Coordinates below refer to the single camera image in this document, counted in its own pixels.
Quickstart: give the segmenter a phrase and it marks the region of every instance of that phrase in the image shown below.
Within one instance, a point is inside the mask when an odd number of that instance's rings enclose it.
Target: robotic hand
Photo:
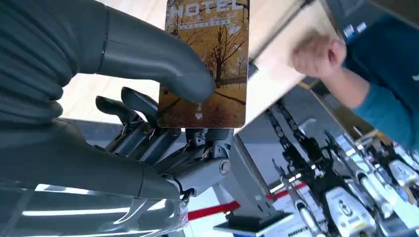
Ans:
[[[62,108],[56,100],[77,73],[96,73],[153,79],[184,99],[203,102],[215,83],[201,59],[172,35],[94,0],[4,1],[1,8],[0,19],[8,23],[0,26],[0,42],[7,48],[0,55],[0,73],[5,75],[0,100],[8,102],[0,103],[2,177],[141,196],[147,189],[143,180],[149,177],[144,163],[115,154],[128,152],[140,141],[124,139],[133,143],[124,149],[115,143],[112,149],[92,147],[76,127],[57,119]],[[144,101],[139,97],[125,108],[97,100],[100,109],[122,115],[124,123],[138,119],[132,110]],[[155,105],[150,108],[146,116],[153,118]],[[145,123],[140,127],[145,129],[137,130],[140,135],[150,132]],[[178,136],[177,131],[163,132],[167,144]],[[153,139],[149,143],[158,144]],[[135,152],[157,157],[158,150]],[[104,175],[112,182],[106,183]],[[179,198],[172,184],[161,182]]]

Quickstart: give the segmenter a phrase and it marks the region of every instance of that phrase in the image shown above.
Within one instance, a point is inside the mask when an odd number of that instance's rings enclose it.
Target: wooden board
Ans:
[[[102,0],[101,2],[164,28],[167,0]],[[297,2],[299,1],[251,0],[250,56],[269,37],[272,29],[279,27],[279,21],[289,14]],[[289,58],[295,46],[312,31],[336,35],[319,1],[305,9],[256,61],[259,73],[248,82],[246,124],[253,121],[302,80],[304,76],[292,68]],[[123,86],[158,100],[159,84],[154,81],[77,75],[64,88],[64,96],[59,101],[64,108],[63,117],[118,123],[117,117],[105,115],[96,109],[95,97],[101,95],[120,99]]]

